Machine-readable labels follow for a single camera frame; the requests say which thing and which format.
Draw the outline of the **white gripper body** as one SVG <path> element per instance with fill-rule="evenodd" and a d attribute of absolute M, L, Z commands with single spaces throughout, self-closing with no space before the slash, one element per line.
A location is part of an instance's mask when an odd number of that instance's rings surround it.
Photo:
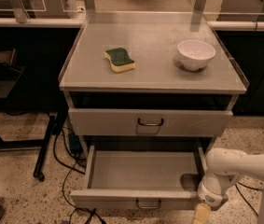
<path fill-rule="evenodd" d="M 210 207 L 218 207 L 224 202 L 227 190 L 240 179 L 240 175 L 217 175 L 207 171 L 198 186 L 198 197 Z"/>

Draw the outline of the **yellow taped gripper finger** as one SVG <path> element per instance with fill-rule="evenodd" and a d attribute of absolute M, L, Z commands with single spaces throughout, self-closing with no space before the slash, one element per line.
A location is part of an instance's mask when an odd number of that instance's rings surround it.
<path fill-rule="evenodd" d="M 211 214 L 212 210 L 206 203 L 197 204 L 192 224 L 206 224 Z"/>

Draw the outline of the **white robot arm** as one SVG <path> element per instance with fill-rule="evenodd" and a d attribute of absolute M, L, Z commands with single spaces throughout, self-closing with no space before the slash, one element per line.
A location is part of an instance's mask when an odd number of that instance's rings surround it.
<path fill-rule="evenodd" d="M 244 176 L 264 181 L 264 154 L 251 155 L 236 149 L 212 148 L 205 159 L 207 170 L 198 187 L 201 202 L 195 207 L 192 224 L 206 224 L 211 208 L 218 207 L 226 191 Z M 257 224 L 264 224 L 264 191 Z"/>

